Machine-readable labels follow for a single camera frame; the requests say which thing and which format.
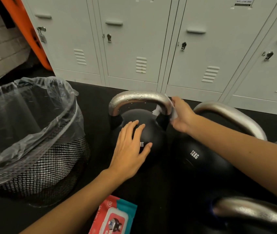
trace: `hand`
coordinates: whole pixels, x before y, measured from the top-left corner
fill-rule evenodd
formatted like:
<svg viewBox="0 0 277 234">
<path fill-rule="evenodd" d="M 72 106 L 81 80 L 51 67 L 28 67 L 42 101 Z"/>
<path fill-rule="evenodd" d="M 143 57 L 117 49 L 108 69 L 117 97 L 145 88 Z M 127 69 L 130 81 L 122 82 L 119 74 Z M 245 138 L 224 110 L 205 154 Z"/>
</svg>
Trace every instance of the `hand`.
<svg viewBox="0 0 277 234">
<path fill-rule="evenodd" d="M 129 122 L 120 131 L 117 145 L 113 153 L 109 170 L 112 173 L 117 174 L 123 179 L 123 181 L 133 177 L 138 169 L 145 161 L 147 155 L 150 152 L 152 143 L 145 145 L 144 150 L 139 154 L 140 139 L 145 124 L 140 125 L 133 135 L 133 129 L 138 124 L 138 120 L 135 122 Z"/>
<path fill-rule="evenodd" d="M 174 129 L 179 132 L 187 133 L 191 126 L 191 121 L 196 116 L 191 107 L 181 98 L 172 97 L 173 105 L 178 117 L 175 118 L 171 124 Z"/>
</svg>

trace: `person's right arm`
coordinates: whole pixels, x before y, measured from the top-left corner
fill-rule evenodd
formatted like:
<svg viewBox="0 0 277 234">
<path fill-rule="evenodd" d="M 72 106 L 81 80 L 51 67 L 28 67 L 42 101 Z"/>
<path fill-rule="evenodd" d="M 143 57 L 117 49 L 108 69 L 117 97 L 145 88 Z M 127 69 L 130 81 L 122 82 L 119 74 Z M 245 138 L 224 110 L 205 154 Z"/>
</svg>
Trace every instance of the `person's right arm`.
<svg viewBox="0 0 277 234">
<path fill-rule="evenodd" d="M 228 160 L 248 177 L 277 196 L 277 144 L 229 129 L 196 115 L 178 97 L 172 97 L 178 118 L 173 127 Z"/>
</svg>

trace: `locker door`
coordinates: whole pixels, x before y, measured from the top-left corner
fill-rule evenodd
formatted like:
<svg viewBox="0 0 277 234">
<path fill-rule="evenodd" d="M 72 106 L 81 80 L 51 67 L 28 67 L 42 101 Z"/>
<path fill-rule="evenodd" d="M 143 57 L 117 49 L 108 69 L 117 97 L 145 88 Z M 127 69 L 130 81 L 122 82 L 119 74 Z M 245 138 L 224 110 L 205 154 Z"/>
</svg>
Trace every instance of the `locker door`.
<svg viewBox="0 0 277 234">
<path fill-rule="evenodd" d="M 86 0 L 27 0 L 53 67 L 99 74 Z"/>
<path fill-rule="evenodd" d="M 273 103 L 277 102 L 277 34 L 263 51 L 266 55 L 258 58 L 234 95 L 271 100 Z M 274 54 L 265 61 L 269 52 Z"/>
<path fill-rule="evenodd" d="M 223 92 L 277 0 L 235 2 L 187 0 L 168 85 Z"/>
<path fill-rule="evenodd" d="M 98 3 L 108 75 L 158 82 L 171 0 Z"/>
</svg>

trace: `locker handle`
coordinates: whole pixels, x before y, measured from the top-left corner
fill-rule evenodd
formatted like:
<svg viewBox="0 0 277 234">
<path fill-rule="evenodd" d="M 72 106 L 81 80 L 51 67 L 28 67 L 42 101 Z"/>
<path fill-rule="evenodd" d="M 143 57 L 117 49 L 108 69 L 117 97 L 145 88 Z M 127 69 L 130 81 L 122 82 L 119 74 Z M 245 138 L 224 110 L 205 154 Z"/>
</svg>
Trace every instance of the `locker handle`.
<svg viewBox="0 0 277 234">
<path fill-rule="evenodd" d="M 117 21 L 108 21 L 108 20 L 106 20 L 105 23 L 108 24 L 108 25 L 116 25 L 116 26 L 122 26 L 123 25 L 123 22 L 117 22 Z"/>
<path fill-rule="evenodd" d="M 187 29 L 188 33 L 192 33 L 192 34 L 205 34 L 206 31 L 205 30 L 195 30 L 195 29 Z"/>
<path fill-rule="evenodd" d="M 40 18 L 40 19 L 48 19 L 48 20 L 50 20 L 50 19 L 52 18 L 51 15 L 35 14 L 34 16 L 35 16 L 35 17 L 38 17 L 38 18 Z"/>
</svg>

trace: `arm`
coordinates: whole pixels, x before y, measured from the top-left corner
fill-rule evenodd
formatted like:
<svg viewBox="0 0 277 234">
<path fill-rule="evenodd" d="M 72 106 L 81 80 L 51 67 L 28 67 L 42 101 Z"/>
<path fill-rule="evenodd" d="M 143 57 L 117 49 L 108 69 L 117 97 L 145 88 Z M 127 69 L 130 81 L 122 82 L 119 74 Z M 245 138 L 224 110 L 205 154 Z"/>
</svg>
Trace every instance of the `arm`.
<svg viewBox="0 0 277 234">
<path fill-rule="evenodd" d="M 178 118 L 173 127 L 189 134 L 277 195 L 277 144 L 229 129 L 196 115 L 178 97 L 172 98 Z"/>
<path fill-rule="evenodd" d="M 26 228 L 21 234 L 76 233 L 98 206 L 125 180 L 133 177 L 150 152 L 152 143 L 140 150 L 140 138 L 145 124 L 134 133 L 138 121 L 122 128 L 108 169 L 103 170 L 90 184 L 59 204 L 49 213 Z"/>
</svg>

